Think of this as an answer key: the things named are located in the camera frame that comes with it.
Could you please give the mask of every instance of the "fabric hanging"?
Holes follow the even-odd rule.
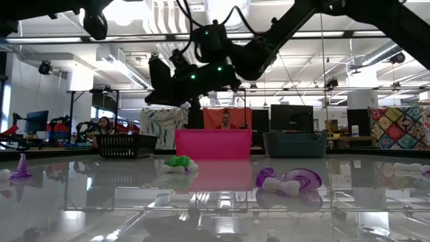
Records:
[[[203,109],[203,119],[205,129],[215,129],[221,125],[222,114],[225,110],[230,113],[230,123],[236,127],[241,127],[245,123],[245,109],[244,108],[204,108]],[[246,109],[246,124],[248,128],[252,128],[252,117],[253,111],[251,108]]]
[[[381,149],[429,149],[427,108],[370,108],[370,128]]]
[[[188,123],[188,109],[142,110],[140,134],[157,136],[156,149],[175,149],[175,130]]]

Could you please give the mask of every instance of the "green toy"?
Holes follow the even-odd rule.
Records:
[[[178,166],[188,167],[189,161],[191,161],[191,159],[188,156],[182,155],[180,157],[174,156],[170,160],[165,161],[164,164],[168,165],[169,167],[178,167]]]
[[[180,173],[180,172],[196,172],[199,167],[188,156],[172,157],[164,162],[161,172],[163,173]]]

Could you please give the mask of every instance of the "man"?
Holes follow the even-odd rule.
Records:
[[[222,113],[221,125],[216,127],[216,129],[238,129],[236,125],[230,123],[230,112],[225,109]]]

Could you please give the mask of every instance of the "orange curtain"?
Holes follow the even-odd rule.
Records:
[[[228,111],[230,112],[231,124],[239,128],[245,123],[244,108],[228,108]],[[204,108],[203,109],[204,128],[215,129],[216,127],[220,126],[223,112],[224,112],[224,108],[219,108],[219,109]],[[247,108],[246,113],[247,113],[248,128],[252,128],[253,110],[251,108]]]

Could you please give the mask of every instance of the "pink bin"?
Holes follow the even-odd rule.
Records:
[[[252,130],[175,131],[176,155],[194,160],[249,159]]]

